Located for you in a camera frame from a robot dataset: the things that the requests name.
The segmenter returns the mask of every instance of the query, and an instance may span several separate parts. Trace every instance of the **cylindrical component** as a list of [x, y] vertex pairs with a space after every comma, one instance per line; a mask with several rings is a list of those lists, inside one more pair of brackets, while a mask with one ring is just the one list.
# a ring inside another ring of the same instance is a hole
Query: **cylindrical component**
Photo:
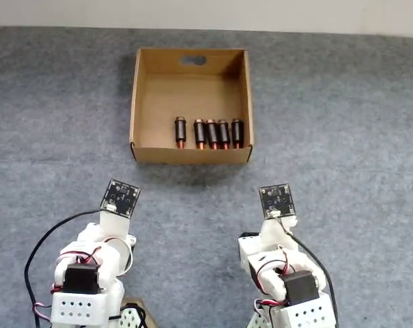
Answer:
[[216, 123], [214, 120], [207, 120], [206, 121], [206, 131], [208, 132], [208, 141], [209, 141], [209, 147], [211, 149], [217, 149], [217, 127]]
[[177, 116], [174, 121], [175, 125], [175, 140], [178, 148], [185, 147], [186, 141], [186, 120], [183, 116]]
[[194, 134], [197, 148], [203, 150], [206, 142], [206, 135], [205, 124], [201, 118], [194, 121]]
[[232, 143], [234, 148], [244, 147], [244, 122], [238, 118], [232, 120]]
[[218, 142], [223, 149], [229, 149], [231, 138], [229, 136], [229, 125], [224, 120], [218, 121]]

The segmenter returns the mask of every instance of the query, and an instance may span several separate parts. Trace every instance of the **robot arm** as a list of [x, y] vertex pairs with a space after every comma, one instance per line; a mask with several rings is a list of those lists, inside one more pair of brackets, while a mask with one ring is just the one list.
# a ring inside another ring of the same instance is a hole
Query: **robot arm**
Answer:
[[264, 294], [255, 300], [248, 328], [336, 327], [332, 302], [323, 292], [326, 276], [299, 251], [289, 231], [297, 217], [288, 184], [259, 192], [265, 216], [261, 232], [238, 239], [241, 266]]
[[[139, 193], [137, 187], [112, 180], [100, 204], [100, 210], [63, 220], [37, 244], [25, 268], [25, 280], [37, 328], [40, 327], [40, 318], [49, 321], [52, 328], [119, 327], [124, 287], [117, 277], [132, 266], [132, 251], [137, 240], [128, 230]], [[54, 229], [75, 217], [96, 212], [100, 213], [100, 223], [89, 223], [79, 234], [77, 241], [73, 241], [59, 253], [51, 290], [53, 302], [49, 318], [37, 309], [44, 305], [34, 300], [28, 279], [29, 265], [42, 242]], [[131, 310], [128, 312], [133, 314], [128, 319], [131, 323], [124, 320], [126, 325], [134, 327], [136, 323], [138, 327], [145, 328], [143, 314]]]

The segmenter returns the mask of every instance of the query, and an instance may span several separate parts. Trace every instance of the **cardboard box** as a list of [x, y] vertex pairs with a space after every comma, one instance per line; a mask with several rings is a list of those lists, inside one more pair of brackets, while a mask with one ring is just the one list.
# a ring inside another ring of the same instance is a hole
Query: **cardboard box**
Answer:
[[[175, 118], [186, 118], [186, 144], [175, 142]], [[197, 118], [244, 120], [244, 147], [199, 150]], [[140, 49], [134, 74], [130, 147], [142, 163], [246, 163], [253, 149], [248, 54], [240, 49]]]

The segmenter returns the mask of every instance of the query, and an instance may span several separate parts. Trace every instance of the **black cylinder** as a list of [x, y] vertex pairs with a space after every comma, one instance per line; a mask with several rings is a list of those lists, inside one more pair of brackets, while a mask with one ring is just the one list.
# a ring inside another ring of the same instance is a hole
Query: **black cylinder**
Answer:
[[217, 144], [218, 139], [217, 139], [217, 127], [216, 123], [214, 120], [208, 120], [206, 121], [206, 128], [208, 132], [208, 141], [209, 141], [209, 146], [212, 148], [214, 144]]
[[176, 127], [175, 132], [175, 140], [176, 142], [179, 141], [186, 141], [186, 120], [183, 116], [177, 116], [176, 120], [174, 121], [174, 125]]
[[244, 122], [237, 118], [232, 120], [232, 143], [234, 148], [244, 147]]
[[229, 125], [224, 120], [218, 121], [218, 142], [222, 145], [229, 144], [231, 142]]
[[195, 143], [199, 145], [201, 142], [206, 142], [205, 136], [205, 124], [202, 119], [194, 121], [194, 134], [195, 134]]

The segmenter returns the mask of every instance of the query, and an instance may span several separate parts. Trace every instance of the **black circuit board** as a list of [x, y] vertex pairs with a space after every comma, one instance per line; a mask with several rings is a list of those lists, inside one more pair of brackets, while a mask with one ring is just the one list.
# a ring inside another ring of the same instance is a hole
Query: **black circuit board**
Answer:
[[[130, 219], [137, 205], [140, 192], [141, 189], [138, 187], [121, 181], [111, 180], [100, 204], [100, 208]], [[115, 205], [117, 209], [111, 210], [111, 206], [108, 208], [108, 205]]]
[[291, 189], [287, 183], [261, 187], [259, 188], [259, 196], [261, 197], [264, 218], [272, 219], [273, 217], [296, 215]]

